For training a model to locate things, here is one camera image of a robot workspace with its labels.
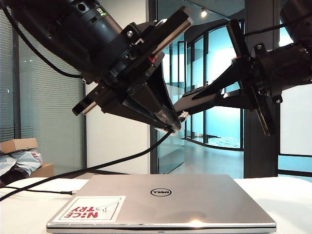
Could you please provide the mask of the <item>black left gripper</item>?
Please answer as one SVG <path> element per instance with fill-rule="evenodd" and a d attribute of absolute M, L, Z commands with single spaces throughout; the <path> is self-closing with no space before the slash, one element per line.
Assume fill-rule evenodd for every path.
<path fill-rule="evenodd" d="M 155 127 L 179 131 L 176 114 L 163 78 L 162 49 L 190 26 L 189 16 L 179 8 L 168 19 L 130 23 L 123 30 L 98 8 L 89 20 L 88 38 L 97 41 L 89 49 L 91 72 L 83 72 L 96 87 L 74 108 L 76 115 L 94 106 L 103 112 Z"/>

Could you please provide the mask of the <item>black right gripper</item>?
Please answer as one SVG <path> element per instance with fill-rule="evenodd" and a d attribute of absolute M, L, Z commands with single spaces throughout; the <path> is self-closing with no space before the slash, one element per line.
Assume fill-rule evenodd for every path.
<path fill-rule="evenodd" d="M 248 51 L 239 22 L 234 19 L 226 25 L 236 58 L 232 64 L 210 85 L 205 86 L 192 99 L 190 114 L 196 114 L 215 106 L 255 110 L 264 134 L 275 133 L 274 119 L 268 106 L 273 97 L 273 82 L 270 77 L 275 64 L 264 44 L 254 48 L 255 56 Z M 238 82 L 240 89 L 217 94 L 223 88 Z"/>

